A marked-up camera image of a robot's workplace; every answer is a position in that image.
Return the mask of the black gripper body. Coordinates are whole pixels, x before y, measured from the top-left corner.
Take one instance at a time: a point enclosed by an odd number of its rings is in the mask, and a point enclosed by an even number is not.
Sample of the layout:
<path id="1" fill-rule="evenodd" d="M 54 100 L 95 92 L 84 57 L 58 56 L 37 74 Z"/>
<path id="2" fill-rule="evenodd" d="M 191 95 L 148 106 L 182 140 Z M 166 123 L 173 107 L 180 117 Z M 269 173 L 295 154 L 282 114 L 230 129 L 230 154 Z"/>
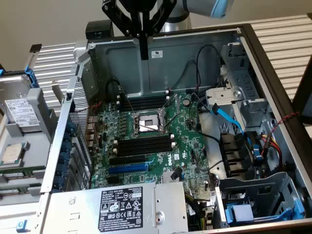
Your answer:
<path id="1" fill-rule="evenodd" d="M 156 4 L 156 0 L 120 0 L 119 2 L 129 13 L 150 12 Z M 171 1 L 165 0 L 159 9 L 161 11 L 171 12 Z"/>

